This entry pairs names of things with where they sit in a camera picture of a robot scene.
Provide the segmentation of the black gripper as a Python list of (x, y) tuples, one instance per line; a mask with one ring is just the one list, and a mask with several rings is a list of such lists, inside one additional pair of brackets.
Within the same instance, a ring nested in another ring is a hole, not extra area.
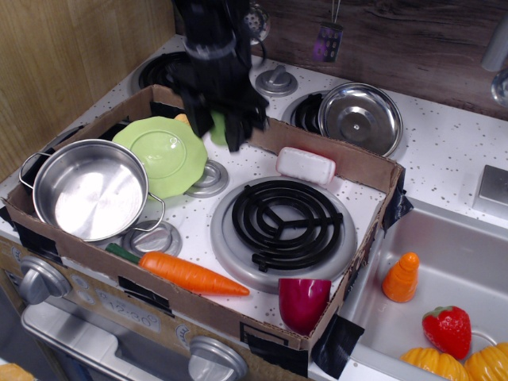
[(203, 137), (214, 126), (210, 110), (225, 114), (225, 140), (230, 152), (238, 152), (254, 129), (267, 124), (268, 101), (250, 80), (250, 60), (194, 62), (168, 67), (167, 79), (181, 96), (194, 134)]

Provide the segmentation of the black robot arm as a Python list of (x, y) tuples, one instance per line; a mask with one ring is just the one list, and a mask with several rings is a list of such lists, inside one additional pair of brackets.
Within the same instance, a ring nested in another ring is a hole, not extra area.
[(225, 141), (231, 152), (264, 130), (269, 102), (250, 80), (250, 32), (244, 23), (248, 1), (175, 1), (183, 20), (184, 48), (190, 68), (176, 72), (175, 92), (183, 100), (194, 133), (214, 126), (212, 112), (225, 117)]

